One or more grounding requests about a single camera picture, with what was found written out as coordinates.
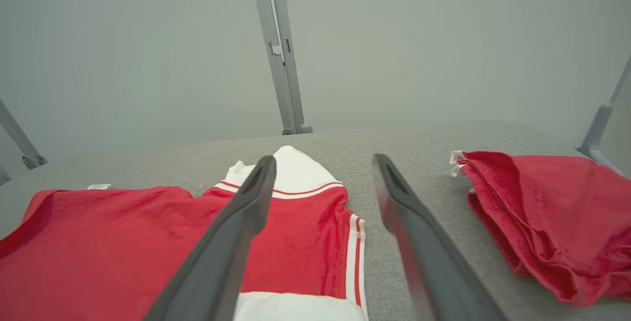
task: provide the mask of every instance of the folded red cloth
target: folded red cloth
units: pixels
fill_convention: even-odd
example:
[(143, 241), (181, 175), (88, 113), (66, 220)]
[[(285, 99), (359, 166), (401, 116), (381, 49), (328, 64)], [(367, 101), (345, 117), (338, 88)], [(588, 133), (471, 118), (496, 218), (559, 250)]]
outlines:
[(631, 180), (584, 157), (464, 152), (468, 200), (511, 270), (560, 301), (631, 299)]

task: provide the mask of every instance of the white stripe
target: white stripe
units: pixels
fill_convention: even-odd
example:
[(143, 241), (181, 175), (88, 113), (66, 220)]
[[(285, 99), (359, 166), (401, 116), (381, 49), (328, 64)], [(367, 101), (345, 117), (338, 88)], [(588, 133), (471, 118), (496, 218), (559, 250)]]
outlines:
[(351, 214), (349, 221), (349, 248), (347, 249), (347, 300), (356, 303), (354, 294), (354, 261), (357, 251), (357, 216)]
[(368, 306), (366, 305), (366, 290), (364, 288), (363, 283), (363, 261), (364, 261), (364, 252), (366, 248), (366, 230), (365, 230), (365, 221), (359, 220), (360, 227), (360, 238), (361, 242), (359, 245), (359, 297), (361, 300), (361, 310), (363, 311), (363, 318), (365, 321), (368, 321)]
[[(279, 198), (279, 199), (298, 199), (298, 198), (307, 198), (307, 197), (311, 197), (313, 195), (322, 193), (325, 190), (329, 190), (331, 188), (336, 188), (336, 187), (344, 187), (344, 185), (342, 185), (341, 183), (335, 183), (335, 184), (329, 184), (327, 186), (323, 186), (322, 188), (318, 189), (318, 190), (314, 190), (314, 191), (310, 191), (309, 193), (302, 193), (302, 194), (286, 194), (286, 193), (282, 193), (282, 191), (274, 191), (272, 193), (272, 198)], [(236, 193), (239, 189), (235, 188), (233, 186), (229, 186), (227, 184), (223, 184), (223, 182), (219, 182), (218, 184), (215, 184), (215, 188), (219, 188), (219, 189), (223, 189), (223, 190), (227, 190), (227, 191), (231, 191), (233, 193)]]

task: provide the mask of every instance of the red fabric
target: red fabric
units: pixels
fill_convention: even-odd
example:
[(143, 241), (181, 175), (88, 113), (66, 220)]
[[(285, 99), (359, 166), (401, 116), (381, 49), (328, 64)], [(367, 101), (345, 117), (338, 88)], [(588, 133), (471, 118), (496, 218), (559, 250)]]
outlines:
[[(0, 242), (0, 320), (140, 320), (234, 194), (48, 190)], [(347, 191), (273, 198), (242, 291), (346, 298)]]
[(576, 307), (631, 299), (631, 181), (583, 157), (465, 152), (468, 200), (511, 270)]

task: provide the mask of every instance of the gray tabletop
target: gray tabletop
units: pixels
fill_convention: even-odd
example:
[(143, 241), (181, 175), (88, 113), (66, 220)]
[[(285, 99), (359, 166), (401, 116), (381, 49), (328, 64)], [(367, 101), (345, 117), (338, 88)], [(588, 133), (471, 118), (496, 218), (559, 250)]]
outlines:
[(50, 162), (0, 186), (0, 236), (20, 224), (30, 198), (45, 189), (181, 186), (199, 196), (241, 160), (255, 164), (282, 145), (292, 145), (320, 162), (349, 191), (349, 204), (366, 220), (365, 287), (371, 321), (412, 320), (413, 310), (396, 240), (381, 223), (372, 185), (372, 155), (387, 154), (408, 184), (428, 205), (507, 316), (526, 320), (631, 319), (631, 303), (603, 298), (572, 309), (536, 280), (511, 273), (486, 229), (471, 212), (466, 179), (452, 178), (453, 150), (496, 150), (508, 154), (580, 154), (525, 125), (476, 121), (428, 125), (389, 132), (325, 132), (149, 148), (115, 157)]

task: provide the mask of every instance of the red stripe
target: red stripe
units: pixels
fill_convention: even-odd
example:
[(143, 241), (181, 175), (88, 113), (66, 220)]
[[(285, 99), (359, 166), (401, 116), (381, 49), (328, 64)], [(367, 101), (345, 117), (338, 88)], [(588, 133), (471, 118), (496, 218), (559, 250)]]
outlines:
[(361, 245), (360, 229), (359, 229), (359, 218), (357, 218), (357, 248), (355, 249), (355, 302), (359, 307), (361, 307), (361, 298), (359, 294), (359, 252)]
[[(227, 186), (231, 186), (232, 188), (237, 188), (237, 189), (241, 188), (238, 185), (230, 184), (229, 182), (226, 182), (226, 181), (221, 181), (221, 184), (225, 184)], [(300, 191), (298, 193), (287, 193), (286, 191), (280, 191), (280, 190), (276, 190), (276, 189), (274, 191), (276, 193), (281, 193), (281, 194), (286, 194), (286, 195), (307, 194), (307, 193), (313, 193), (314, 191), (320, 190), (320, 189), (324, 188), (325, 186), (328, 186), (328, 185), (331, 185), (331, 184), (341, 184), (341, 183), (340, 182), (328, 182), (327, 184), (321, 186), (320, 188), (316, 188), (316, 189), (309, 190), (309, 191)]]

